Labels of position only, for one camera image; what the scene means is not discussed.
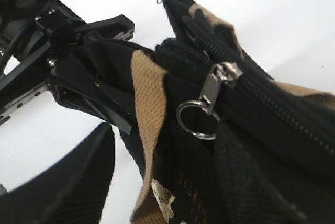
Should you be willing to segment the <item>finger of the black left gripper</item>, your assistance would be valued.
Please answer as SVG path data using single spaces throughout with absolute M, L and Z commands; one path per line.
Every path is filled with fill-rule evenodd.
M 54 166 L 2 195 L 1 223 L 99 223 L 114 167 L 114 133 L 101 123 Z

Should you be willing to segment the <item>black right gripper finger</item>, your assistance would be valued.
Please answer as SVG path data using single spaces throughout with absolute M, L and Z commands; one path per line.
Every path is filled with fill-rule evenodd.
M 50 70 L 47 84 L 55 101 L 102 119 L 130 134 L 132 117 L 103 92 L 79 57 L 68 53 Z

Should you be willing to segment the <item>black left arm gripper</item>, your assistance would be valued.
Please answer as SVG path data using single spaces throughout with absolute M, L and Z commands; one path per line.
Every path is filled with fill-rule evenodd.
M 80 37 L 91 31 L 130 40 L 135 24 L 123 14 L 86 24 L 60 0 L 1 0 L 1 119 L 47 91 L 55 65 L 83 57 Z

